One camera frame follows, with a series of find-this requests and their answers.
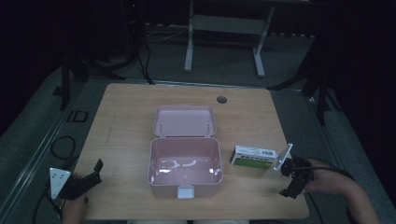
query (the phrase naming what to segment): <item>pink plastic container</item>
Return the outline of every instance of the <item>pink plastic container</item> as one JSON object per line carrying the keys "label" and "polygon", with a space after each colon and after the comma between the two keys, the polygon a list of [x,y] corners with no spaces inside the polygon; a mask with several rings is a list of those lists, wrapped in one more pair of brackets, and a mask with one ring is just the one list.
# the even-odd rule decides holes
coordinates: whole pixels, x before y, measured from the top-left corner
{"label": "pink plastic container", "polygon": [[148,182],[156,197],[214,195],[223,178],[213,110],[208,105],[158,107]]}

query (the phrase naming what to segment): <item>small box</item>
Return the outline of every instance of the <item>small box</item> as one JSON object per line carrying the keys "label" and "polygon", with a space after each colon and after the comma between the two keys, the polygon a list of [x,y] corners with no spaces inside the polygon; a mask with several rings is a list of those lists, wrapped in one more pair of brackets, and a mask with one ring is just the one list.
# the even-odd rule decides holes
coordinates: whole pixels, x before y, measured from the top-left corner
{"label": "small box", "polygon": [[214,195],[223,178],[213,110],[208,105],[158,107],[148,182],[156,197]]}
{"label": "small box", "polygon": [[272,149],[235,146],[231,164],[268,169],[276,161],[276,156]]}

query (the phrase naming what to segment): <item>green and white box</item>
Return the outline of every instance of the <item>green and white box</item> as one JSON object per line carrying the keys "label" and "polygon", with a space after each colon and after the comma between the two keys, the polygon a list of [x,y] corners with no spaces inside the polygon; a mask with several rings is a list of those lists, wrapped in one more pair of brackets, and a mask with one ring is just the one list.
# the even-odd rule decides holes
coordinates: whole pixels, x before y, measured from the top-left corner
{"label": "green and white box", "polygon": [[272,149],[235,146],[231,164],[268,169],[276,161],[276,156]]}

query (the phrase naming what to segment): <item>dark background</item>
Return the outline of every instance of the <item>dark background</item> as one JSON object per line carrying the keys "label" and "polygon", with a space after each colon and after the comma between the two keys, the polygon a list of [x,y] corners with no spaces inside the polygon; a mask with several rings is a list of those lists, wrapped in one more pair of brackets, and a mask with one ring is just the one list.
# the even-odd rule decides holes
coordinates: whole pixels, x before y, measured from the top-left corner
{"label": "dark background", "polygon": [[[120,48],[115,43],[124,43],[123,22],[131,10],[125,6],[134,1],[119,1],[114,5],[109,2],[0,2],[0,134],[19,115],[42,81],[61,65],[66,52],[77,48],[93,59],[106,61],[111,49]],[[390,0],[343,2],[343,5],[337,1],[278,4],[270,32],[317,37],[307,60],[328,73],[329,86],[335,89],[337,100],[395,204],[392,174],[396,168],[392,150],[396,136],[393,118],[396,4]],[[187,24],[188,1],[136,3],[142,7],[143,20],[150,25]],[[222,4],[217,1],[197,6],[197,10],[237,17],[261,16],[255,8],[242,11],[238,10],[238,4],[234,7]]]}

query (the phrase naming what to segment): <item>container lid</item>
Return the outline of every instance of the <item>container lid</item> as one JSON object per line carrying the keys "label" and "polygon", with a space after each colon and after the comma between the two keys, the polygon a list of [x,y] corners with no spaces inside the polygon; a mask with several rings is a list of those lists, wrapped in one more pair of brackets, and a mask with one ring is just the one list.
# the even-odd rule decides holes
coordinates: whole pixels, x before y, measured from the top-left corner
{"label": "container lid", "polygon": [[161,105],[157,108],[154,134],[159,137],[208,137],[216,133],[209,105]]}

